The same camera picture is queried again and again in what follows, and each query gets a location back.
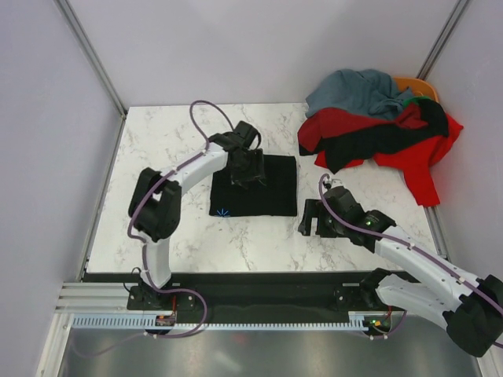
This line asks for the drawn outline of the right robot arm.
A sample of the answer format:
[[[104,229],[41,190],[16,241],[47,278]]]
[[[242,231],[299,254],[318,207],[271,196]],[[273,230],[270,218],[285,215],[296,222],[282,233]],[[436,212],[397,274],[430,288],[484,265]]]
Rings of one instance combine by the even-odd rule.
[[[423,250],[386,214],[363,210],[343,186],[307,199],[298,228],[303,236],[345,238],[352,244],[400,266],[415,282],[375,269],[362,282],[360,299],[369,309],[383,304],[404,309],[445,330],[473,357],[501,347],[502,282],[478,277]]]

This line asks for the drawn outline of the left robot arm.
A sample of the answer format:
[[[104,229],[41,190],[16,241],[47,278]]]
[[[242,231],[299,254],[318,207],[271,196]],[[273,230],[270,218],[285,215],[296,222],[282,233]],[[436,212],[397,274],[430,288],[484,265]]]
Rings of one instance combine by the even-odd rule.
[[[172,290],[166,284],[172,273],[170,240],[181,220],[182,197],[212,174],[226,169],[232,187],[247,191],[266,184],[262,137],[249,123],[239,122],[230,132],[205,140],[200,152],[165,172],[145,168],[139,175],[128,214],[127,235],[142,242],[141,283],[145,300],[156,309],[170,305]]]

